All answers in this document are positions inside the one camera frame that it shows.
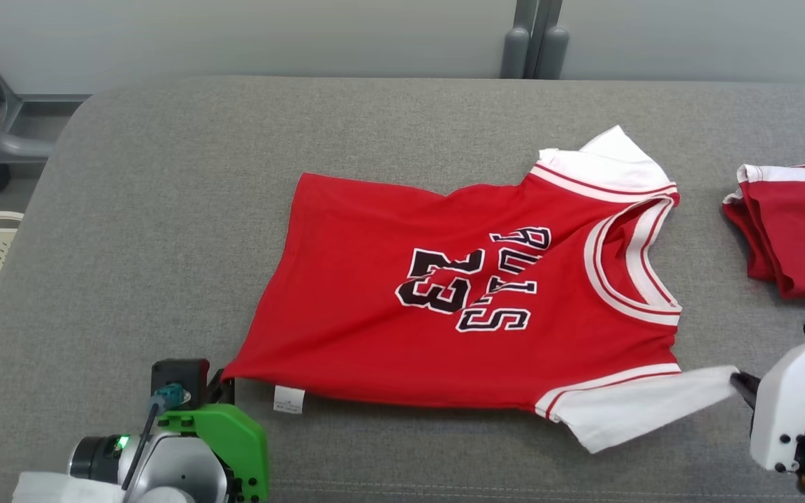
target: green bracket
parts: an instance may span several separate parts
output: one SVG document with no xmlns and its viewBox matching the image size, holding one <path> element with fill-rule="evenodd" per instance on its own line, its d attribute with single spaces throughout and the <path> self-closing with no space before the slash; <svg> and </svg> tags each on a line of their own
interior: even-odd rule
<svg viewBox="0 0 805 503">
<path fill-rule="evenodd" d="M 266 433 L 256 421 L 229 404 L 208 404 L 193 411 L 167 411 L 160 416 L 166 432 L 191 433 L 204 440 L 234 476 L 244 501 L 265 501 L 269 493 Z"/>
</svg>

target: folded red garment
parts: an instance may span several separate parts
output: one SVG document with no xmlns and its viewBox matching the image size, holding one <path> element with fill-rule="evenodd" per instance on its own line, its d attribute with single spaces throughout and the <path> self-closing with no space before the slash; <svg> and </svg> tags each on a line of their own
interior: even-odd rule
<svg viewBox="0 0 805 503">
<path fill-rule="evenodd" d="M 805 297 L 805 165 L 738 168 L 725 216 L 750 245 L 747 275 L 774 281 L 785 299 Z"/>
</svg>

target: red and white t-shirt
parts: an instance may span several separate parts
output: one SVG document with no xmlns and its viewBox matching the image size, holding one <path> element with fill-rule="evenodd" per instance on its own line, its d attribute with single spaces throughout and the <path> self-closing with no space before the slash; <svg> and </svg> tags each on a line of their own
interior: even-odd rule
<svg viewBox="0 0 805 503">
<path fill-rule="evenodd" d="M 750 245 L 747 274 L 774 281 L 785 298 L 805 297 L 805 165 L 738 168 L 725 216 Z"/>
<path fill-rule="evenodd" d="M 592 451 L 731 393 L 681 374 L 648 263 L 676 186 L 618 127 L 517 185 L 447 196 L 301 176 L 284 255 L 226 378 L 418 407 L 518 408 Z M 611 407 L 616 408 L 614 415 Z"/>
</svg>

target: white panel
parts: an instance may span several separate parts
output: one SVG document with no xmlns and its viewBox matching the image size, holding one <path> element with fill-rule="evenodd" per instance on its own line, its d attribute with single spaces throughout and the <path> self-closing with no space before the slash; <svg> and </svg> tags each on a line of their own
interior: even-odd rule
<svg viewBox="0 0 805 503">
<path fill-rule="evenodd" d="M 805 1 L 565 0 L 563 79 L 805 82 Z"/>
<path fill-rule="evenodd" d="M 498 77 L 516 0 L 0 0 L 18 94 L 199 73 Z"/>
</svg>

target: gray table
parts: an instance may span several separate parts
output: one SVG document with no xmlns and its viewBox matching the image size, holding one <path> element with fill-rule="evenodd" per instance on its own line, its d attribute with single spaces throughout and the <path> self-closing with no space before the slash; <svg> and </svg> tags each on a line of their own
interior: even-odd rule
<svg viewBox="0 0 805 503">
<path fill-rule="evenodd" d="M 541 147 L 622 124 L 683 203 L 652 261 L 683 305 L 683 369 L 764 372 L 802 342 L 801 305 L 745 276 L 720 212 L 743 162 L 805 163 L 805 88 L 770 85 L 209 77 L 93 96 L 64 130 L 0 279 L 0 501 L 63 471 L 83 435 L 135 432 L 150 365 L 230 360 L 277 266 L 303 171 L 434 191 L 515 184 Z M 734 399 L 588 455 L 520 411 L 307 397 L 264 426 L 272 501 L 798 501 L 748 455 Z"/>
</svg>

